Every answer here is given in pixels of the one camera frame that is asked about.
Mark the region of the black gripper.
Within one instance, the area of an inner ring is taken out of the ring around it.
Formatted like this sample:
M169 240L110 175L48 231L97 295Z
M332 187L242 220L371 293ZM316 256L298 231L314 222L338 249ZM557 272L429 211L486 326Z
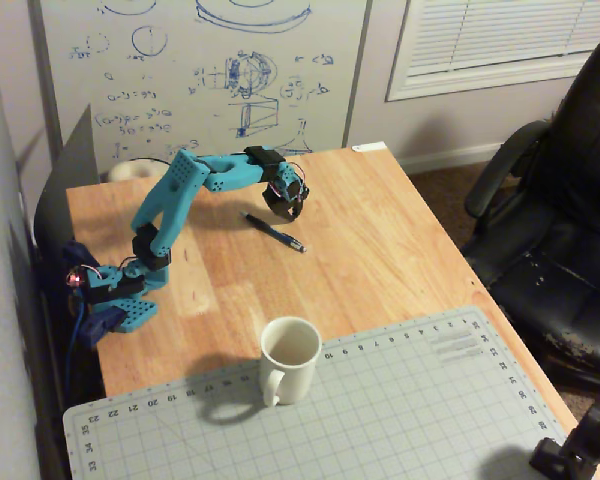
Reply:
M295 221L301 214L309 188L296 177L275 178L268 182L263 198L269 209L286 221Z

